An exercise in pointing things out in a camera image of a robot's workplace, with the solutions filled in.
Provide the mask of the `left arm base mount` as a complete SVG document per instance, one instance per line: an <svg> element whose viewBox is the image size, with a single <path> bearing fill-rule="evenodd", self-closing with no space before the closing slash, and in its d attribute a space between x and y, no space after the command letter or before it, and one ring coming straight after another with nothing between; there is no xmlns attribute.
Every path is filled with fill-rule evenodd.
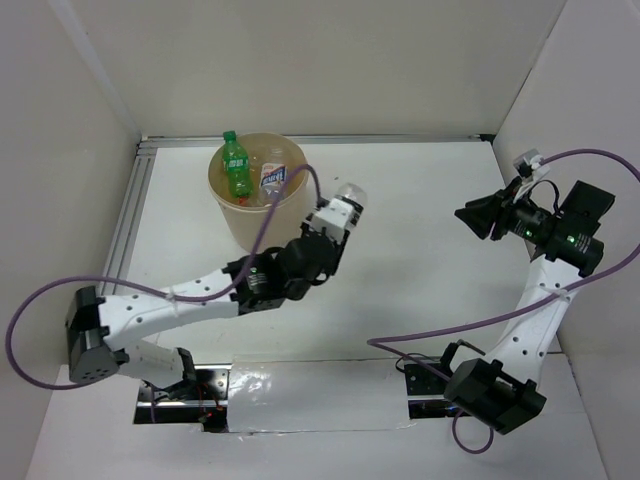
<svg viewBox="0 0 640 480"><path fill-rule="evenodd" d="M178 353L186 367L183 379L164 390L142 382L133 423L199 424L204 432L226 433L232 365L196 365L187 350Z"/></svg>

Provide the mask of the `green Sprite bottle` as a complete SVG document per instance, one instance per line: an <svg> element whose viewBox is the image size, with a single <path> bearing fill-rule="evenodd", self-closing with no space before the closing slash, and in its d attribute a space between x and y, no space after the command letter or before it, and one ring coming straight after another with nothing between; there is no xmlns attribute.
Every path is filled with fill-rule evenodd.
<svg viewBox="0 0 640 480"><path fill-rule="evenodd" d="M235 131L224 132L223 139L222 158L230 195L237 201L242 197L249 200L253 194L253 182L248 153L239 143Z"/></svg>

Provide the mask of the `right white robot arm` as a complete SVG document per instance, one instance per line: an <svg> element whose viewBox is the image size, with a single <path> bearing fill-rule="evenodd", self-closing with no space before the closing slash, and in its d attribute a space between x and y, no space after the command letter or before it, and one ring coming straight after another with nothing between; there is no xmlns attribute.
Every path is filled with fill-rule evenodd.
<svg viewBox="0 0 640 480"><path fill-rule="evenodd" d="M535 247L525 289L496 345L486 353L456 358L447 347L436 369L445 398L506 435L538 416L546 398L538 391L542 364L579 289L604 256L594 235L615 202L613 194L578 181L559 209L549 212L520 190L519 180L455 215L481 239L512 233Z"/></svg>

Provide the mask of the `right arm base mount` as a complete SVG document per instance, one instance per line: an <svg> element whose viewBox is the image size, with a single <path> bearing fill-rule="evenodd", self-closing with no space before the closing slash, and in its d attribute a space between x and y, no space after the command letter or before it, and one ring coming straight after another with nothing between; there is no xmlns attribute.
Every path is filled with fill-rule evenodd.
<svg viewBox="0 0 640 480"><path fill-rule="evenodd" d="M446 382L423 367L399 359L396 370L402 375L407 393L409 418L454 418L460 409L444 398Z"/></svg>

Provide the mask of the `clear bottle printed label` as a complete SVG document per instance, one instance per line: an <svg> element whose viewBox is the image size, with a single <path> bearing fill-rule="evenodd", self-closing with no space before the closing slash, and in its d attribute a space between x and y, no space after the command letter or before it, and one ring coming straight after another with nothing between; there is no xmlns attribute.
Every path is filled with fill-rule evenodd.
<svg viewBox="0 0 640 480"><path fill-rule="evenodd" d="M276 196L283 190L288 175L284 163L264 163L261 166L258 188L258 201L261 206L273 203Z"/></svg>

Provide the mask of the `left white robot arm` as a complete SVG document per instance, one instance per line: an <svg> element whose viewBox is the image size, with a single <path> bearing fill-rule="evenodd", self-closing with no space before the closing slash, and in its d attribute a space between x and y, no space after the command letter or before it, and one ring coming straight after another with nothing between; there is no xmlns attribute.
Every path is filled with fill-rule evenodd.
<svg viewBox="0 0 640 480"><path fill-rule="evenodd" d="M243 260L170 289L166 297L97 295L77 290L66 321L69 379L89 385L121 374L146 383L156 399L189 397L203 380L184 347L161 347L151 335L213 320L277 309L302 299L337 271L350 227L301 225L283 248L271 247L251 261L248 275L222 297L208 294L238 278Z"/></svg>

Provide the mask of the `large crushed clear bottle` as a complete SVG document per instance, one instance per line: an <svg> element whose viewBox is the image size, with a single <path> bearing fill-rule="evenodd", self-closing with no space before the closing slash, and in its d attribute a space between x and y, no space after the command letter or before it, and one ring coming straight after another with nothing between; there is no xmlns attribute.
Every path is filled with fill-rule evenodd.
<svg viewBox="0 0 640 480"><path fill-rule="evenodd" d="M353 207L353 213L350 215L350 223L352 227L355 228L367 206L367 193L356 184L345 183L337 190L335 197Z"/></svg>

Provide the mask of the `clear ribbed bottle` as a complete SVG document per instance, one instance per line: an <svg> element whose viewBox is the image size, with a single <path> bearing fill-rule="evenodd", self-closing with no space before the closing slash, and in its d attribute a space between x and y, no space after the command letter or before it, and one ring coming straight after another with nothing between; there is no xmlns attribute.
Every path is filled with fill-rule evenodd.
<svg viewBox="0 0 640 480"><path fill-rule="evenodd" d="M294 164L294 158L285 146L258 143L246 147L249 155L249 166L252 172L260 172L266 163L283 164L290 167Z"/></svg>

